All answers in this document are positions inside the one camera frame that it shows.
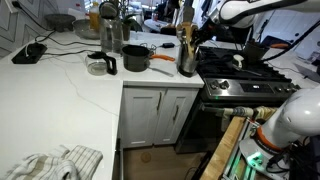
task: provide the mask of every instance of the bowl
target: bowl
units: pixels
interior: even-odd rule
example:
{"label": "bowl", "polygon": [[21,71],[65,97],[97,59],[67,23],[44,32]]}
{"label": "bowl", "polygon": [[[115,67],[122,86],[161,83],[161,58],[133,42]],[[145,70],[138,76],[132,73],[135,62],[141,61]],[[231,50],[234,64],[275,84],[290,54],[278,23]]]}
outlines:
{"label": "bowl", "polygon": [[72,24],[77,36],[84,39],[100,39],[100,33],[90,29],[90,21],[88,19],[76,20]]}
{"label": "bowl", "polygon": [[72,31],[72,22],[76,20],[74,16],[69,14],[48,14],[44,18],[50,29],[55,29],[58,32],[64,32],[65,28]]}

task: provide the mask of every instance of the stove knob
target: stove knob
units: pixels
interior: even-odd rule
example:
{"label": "stove knob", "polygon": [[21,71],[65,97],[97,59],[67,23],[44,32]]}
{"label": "stove knob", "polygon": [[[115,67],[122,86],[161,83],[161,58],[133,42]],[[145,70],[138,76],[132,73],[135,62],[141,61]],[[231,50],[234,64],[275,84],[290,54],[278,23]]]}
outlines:
{"label": "stove knob", "polygon": [[276,86],[274,87],[274,89],[277,91],[277,92],[282,92],[282,87],[281,86]]}
{"label": "stove knob", "polygon": [[220,83],[220,88],[221,89],[228,89],[229,88],[229,83],[228,81],[223,81],[222,83]]}
{"label": "stove knob", "polygon": [[211,89],[216,90],[219,88],[219,86],[217,86],[215,83],[211,83],[210,84]]}
{"label": "stove knob", "polygon": [[289,93],[289,92],[291,92],[291,89],[290,88],[284,88],[284,91]]}
{"label": "stove knob", "polygon": [[289,88],[291,88],[292,92],[297,92],[301,87],[299,85],[289,84]]}

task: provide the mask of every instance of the floor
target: floor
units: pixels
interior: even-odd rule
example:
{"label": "floor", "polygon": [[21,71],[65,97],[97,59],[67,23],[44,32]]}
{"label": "floor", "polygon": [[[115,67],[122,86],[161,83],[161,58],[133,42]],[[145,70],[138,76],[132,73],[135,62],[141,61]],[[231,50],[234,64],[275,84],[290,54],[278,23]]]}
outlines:
{"label": "floor", "polygon": [[195,167],[198,167],[204,155],[205,153],[177,155],[172,146],[124,150],[124,179],[191,179]]}

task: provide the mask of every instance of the oven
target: oven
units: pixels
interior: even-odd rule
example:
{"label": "oven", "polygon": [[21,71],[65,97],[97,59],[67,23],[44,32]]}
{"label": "oven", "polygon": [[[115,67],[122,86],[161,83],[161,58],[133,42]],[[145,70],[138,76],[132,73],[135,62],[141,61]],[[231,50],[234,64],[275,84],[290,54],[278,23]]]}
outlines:
{"label": "oven", "polygon": [[205,86],[180,132],[176,153],[213,152],[233,118],[223,118],[225,108],[280,107],[300,88],[264,63],[248,64],[244,60],[245,71],[235,70],[230,63],[234,55],[241,54],[237,50],[199,47],[198,53],[197,72]]}
{"label": "oven", "polygon": [[275,100],[272,98],[270,101],[261,101],[259,98],[206,101],[201,98],[201,93],[203,92],[199,92],[178,137],[175,145],[176,153],[214,152],[224,135],[221,130],[222,116],[221,113],[218,113],[224,108],[280,107],[285,101],[285,99]]}

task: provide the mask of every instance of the kitchen counter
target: kitchen counter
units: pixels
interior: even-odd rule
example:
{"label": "kitchen counter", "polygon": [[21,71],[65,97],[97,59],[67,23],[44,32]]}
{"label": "kitchen counter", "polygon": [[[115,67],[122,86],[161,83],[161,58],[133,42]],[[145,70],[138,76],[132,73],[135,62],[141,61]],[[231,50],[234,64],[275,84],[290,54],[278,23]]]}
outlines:
{"label": "kitchen counter", "polygon": [[[279,49],[270,49],[263,58],[271,57],[281,51],[282,50]],[[307,64],[303,60],[299,59],[296,53],[293,51],[287,52],[283,56],[269,61],[269,63],[273,66],[276,66],[274,67],[275,70],[278,70],[281,74],[284,74],[286,78],[292,79],[292,83],[298,84],[301,88],[314,88],[319,85],[318,82],[314,82],[308,78],[305,78],[305,76],[309,75],[311,72],[314,72],[313,76],[318,76],[316,74],[317,67]]]}
{"label": "kitchen counter", "polygon": [[[55,33],[60,43],[84,41],[72,32]],[[133,33],[127,43],[178,43],[174,36]],[[59,46],[47,40],[46,53],[100,50],[84,45]],[[199,75],[187,78],[176,71],[174,62],[154,59],[150,67],[173,74],[168,77],[147,69],[127,71],[117,59],[116,76],[93,76],[87,72],[87,53],[61,57],[43,56],[37,64],[14,65],[11,58],[20,49],[0,60],[0,177],[24,157],[49,153],[60,144],[70,150],[76,145],[99,150],[103,160],[94,179],[111,179],[123,86],[161,86],[201,88]],[[158,49],[158,53],[176,56],[176,49]]]}

